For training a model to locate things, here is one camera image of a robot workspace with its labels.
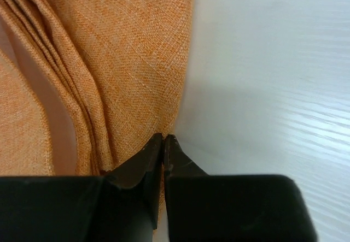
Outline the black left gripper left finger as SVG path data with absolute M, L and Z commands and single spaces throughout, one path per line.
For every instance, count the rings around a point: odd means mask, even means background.
M 104 176 L 1 178 L 1 241 L 151 241 L 162 135 Z

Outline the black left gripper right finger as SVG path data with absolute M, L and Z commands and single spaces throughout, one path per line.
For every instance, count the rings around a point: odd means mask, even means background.
M 170 241 L 317 241 L 296 183 L 284 175 L 209 175 L 164 142 Z

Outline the orange cloth napkin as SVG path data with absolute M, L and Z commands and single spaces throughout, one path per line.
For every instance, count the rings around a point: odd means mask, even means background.
M 1 175 L 101 175 L 168 135 L 194 0 L 1 0 Z

